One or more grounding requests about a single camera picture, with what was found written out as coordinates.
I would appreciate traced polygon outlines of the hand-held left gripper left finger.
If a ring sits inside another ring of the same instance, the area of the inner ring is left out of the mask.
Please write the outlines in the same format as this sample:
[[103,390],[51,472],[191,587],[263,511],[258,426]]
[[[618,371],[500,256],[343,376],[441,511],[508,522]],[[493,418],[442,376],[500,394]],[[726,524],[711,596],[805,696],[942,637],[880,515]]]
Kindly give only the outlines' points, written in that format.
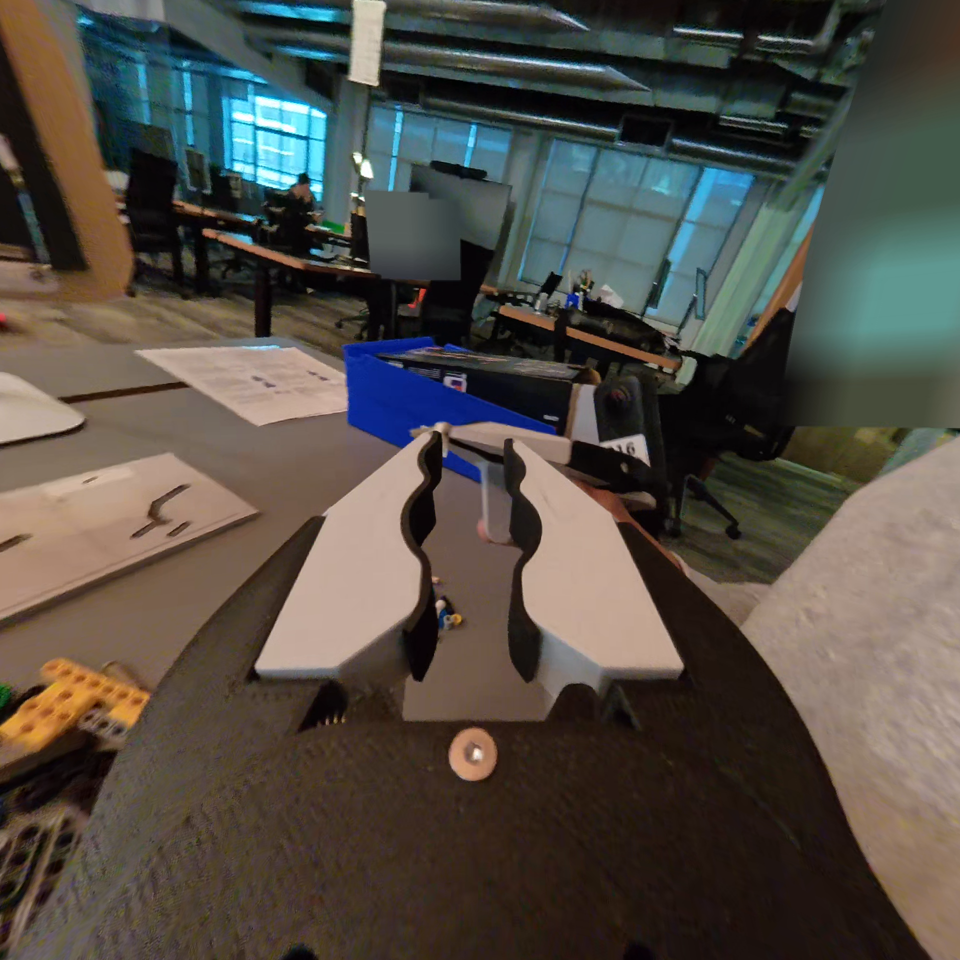
[[255,662],[259,679],[426,678],[440,628],[424,544],[443,453],[440,432],[420,433],[322,515]]

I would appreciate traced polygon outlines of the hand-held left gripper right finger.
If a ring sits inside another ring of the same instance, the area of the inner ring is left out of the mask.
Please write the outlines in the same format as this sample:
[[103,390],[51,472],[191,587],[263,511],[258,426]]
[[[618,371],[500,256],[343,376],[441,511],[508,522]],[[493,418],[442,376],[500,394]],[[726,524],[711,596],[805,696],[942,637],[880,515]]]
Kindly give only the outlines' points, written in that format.
[[685,665],[618,522],[532,446],[503,449],[509,534],[510,661],[557,699],[581,686],[674,682]]

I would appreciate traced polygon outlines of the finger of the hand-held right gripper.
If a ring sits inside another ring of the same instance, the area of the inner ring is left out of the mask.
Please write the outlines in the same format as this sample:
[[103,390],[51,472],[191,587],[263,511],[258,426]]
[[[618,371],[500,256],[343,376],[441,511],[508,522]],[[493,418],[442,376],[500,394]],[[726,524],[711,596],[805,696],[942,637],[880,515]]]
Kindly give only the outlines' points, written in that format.
[[482,519],[486,539],[508,545],[512,498],[507,491],[504,452],[508,441],[522,443],[545,461],[565,466],[572,443],[555,435],[451,435],[450,450],[478,468],[481,477]]
[[495,421],[478,421],[453,427],[454,443],[506,443],[508,440],[558,443],[559,436]]

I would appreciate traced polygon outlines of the person's right forearm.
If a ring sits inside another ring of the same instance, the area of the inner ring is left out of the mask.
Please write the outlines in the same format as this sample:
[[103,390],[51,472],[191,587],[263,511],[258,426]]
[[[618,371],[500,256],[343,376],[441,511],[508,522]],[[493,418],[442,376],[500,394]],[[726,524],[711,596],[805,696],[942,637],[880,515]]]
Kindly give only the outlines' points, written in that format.
[[765,583],[715,582],[682,558],[674,556],[674,561],[686,578],[738,627],[745,624],[771,589]]

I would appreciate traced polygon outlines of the pile of small lego pins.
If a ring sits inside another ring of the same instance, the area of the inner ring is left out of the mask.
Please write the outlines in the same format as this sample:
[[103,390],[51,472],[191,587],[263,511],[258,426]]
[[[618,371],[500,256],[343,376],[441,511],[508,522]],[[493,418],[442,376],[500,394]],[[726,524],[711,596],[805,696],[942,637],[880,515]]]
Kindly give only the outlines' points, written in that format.
[[438,631],[441,635],[459,629],[464,625],[464,618],[459,609],[445,593],[445,582],[442,578],[431,576],[431,598],[436,614]]

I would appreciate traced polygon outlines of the pile of large lego beams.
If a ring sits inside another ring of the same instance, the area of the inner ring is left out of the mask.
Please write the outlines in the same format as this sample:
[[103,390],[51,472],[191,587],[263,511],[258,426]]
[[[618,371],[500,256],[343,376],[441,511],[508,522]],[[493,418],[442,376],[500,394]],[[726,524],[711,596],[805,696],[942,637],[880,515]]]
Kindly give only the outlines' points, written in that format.
[[107,774],[151,699],[121,665],[48,661],[40,683],[2,685],[1,948],[52,901]]

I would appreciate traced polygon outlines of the person's right hand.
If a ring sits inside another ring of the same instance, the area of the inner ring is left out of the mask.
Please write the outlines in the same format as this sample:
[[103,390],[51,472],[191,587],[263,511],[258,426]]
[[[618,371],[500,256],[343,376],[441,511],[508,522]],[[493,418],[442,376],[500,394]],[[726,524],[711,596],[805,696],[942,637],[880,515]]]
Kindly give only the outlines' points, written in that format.
[[591,486],[582,481],[574,481],[575,486],[597,504],[603,507],[616,520],[617,523],[627,524],[637,530],[642,536],[654,546],[664,557],[666,557],[680,572],[689,577],[691,570],[675,553],[663,546],[652,534],[647,532],[640,522],[632,517],[627,507],[615,493]]

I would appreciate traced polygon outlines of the cluttered wooden desk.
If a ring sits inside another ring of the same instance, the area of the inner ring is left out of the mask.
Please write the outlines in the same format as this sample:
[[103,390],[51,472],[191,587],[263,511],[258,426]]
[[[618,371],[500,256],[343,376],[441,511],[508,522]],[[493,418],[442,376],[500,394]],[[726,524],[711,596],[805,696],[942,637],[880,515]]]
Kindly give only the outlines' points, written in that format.
[[568,328],[559,322],[558,318],[539,313],[528,306],[507,303],[504,298],[508,293],[490,284],[483,283],[480,294],[498,304],[496,313],[500,320],[509,321],[518,329],[537,330],[549,335],[551,349],[559,358],[564,357],[571,343],[578,348],[591,347],[629,362],[645,364],[665,371],[670,376],[675,376],[684,364],[684,360],[680,358],[640,349],[630,343],[618,342],[578,326]]

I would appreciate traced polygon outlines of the black mesh office chair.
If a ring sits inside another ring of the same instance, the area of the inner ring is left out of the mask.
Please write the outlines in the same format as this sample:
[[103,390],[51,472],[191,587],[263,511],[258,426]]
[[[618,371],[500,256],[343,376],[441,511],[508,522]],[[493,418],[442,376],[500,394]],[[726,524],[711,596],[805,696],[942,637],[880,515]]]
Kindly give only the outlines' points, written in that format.
[[779,309],[736,358],[683,351],[692,376],[681,390],[662,393],[658,410],[669,486],[666,533],[678,537],[688,493],[726,522],[731,540],[739,522],[706,487],[725,453],[761,463],[778,459],[792,438],[786,424],[786,366],[796,313]]

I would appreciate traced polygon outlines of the blue plastic bin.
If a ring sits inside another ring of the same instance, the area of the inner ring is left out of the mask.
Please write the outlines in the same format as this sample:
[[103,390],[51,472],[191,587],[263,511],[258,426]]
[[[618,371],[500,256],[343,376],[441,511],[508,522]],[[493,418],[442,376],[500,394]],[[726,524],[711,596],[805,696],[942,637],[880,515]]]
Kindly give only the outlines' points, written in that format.
[[557,434],[554,426],[454,390],[414,371],[383,361],[380,354],[405,353],[433,346],[428,337],[352,342],[342,348],[347,422],[399,448],[421,426],[463,426],[492,422]]

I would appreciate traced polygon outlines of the instruction booklet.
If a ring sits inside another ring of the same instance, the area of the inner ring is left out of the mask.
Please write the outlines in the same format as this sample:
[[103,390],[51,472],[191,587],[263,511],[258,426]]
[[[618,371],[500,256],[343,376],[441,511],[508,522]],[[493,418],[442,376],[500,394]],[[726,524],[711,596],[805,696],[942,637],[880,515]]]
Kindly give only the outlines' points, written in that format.
[[172,453],[1,495],[1,621],[68,597],[260,516]]

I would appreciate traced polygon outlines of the long wooden office desk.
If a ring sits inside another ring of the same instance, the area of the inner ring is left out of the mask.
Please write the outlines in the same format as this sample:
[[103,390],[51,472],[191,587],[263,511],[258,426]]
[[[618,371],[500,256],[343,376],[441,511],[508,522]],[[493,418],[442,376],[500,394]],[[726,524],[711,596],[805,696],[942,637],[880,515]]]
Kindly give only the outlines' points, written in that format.
[[174,199],[171,203],[174,221],[191,236],[194,277],[188,289],[198,296],[214,295],[215,283],[210,269],[210,245],[217,244],[242,256],[254,266],[254,335],[272,335],[273,271],[284,270],[300,277],[325,277],[354,283],[380,282],[381,277],[354,258],[320,258],[313,249],[306,256],[266,246],[255,241],[258,221],[250,216],[209,208],[194,202]]

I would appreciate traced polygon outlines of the hanging white paper sign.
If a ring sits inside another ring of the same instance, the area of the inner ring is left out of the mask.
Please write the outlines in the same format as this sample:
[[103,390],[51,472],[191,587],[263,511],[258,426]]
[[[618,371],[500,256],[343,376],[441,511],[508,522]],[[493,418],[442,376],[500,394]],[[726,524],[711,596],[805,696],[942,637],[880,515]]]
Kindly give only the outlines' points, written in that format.
[[384,1],[351,2],[347,78],[355,85],[372,89],[380,85],[386,13]]

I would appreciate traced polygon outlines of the large dark wall screen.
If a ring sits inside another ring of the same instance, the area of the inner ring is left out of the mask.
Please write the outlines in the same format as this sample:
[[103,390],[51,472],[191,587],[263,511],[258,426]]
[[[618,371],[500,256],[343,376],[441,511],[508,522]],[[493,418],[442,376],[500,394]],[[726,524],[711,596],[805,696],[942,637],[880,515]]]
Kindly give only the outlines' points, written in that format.
[[486,171],[433,160],[411,166],[409,191],[440,201],[452,213],[461,239],[494,253],[504,231],[511,186]]

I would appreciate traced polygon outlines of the wooden support post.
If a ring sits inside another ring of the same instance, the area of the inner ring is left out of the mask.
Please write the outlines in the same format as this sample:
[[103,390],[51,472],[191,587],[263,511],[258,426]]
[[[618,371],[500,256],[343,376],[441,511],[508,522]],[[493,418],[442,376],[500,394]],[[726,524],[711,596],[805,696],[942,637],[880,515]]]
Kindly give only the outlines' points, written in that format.
[[134,257],[97,139],[72,2],[1,3],[2,297],[124,296]]

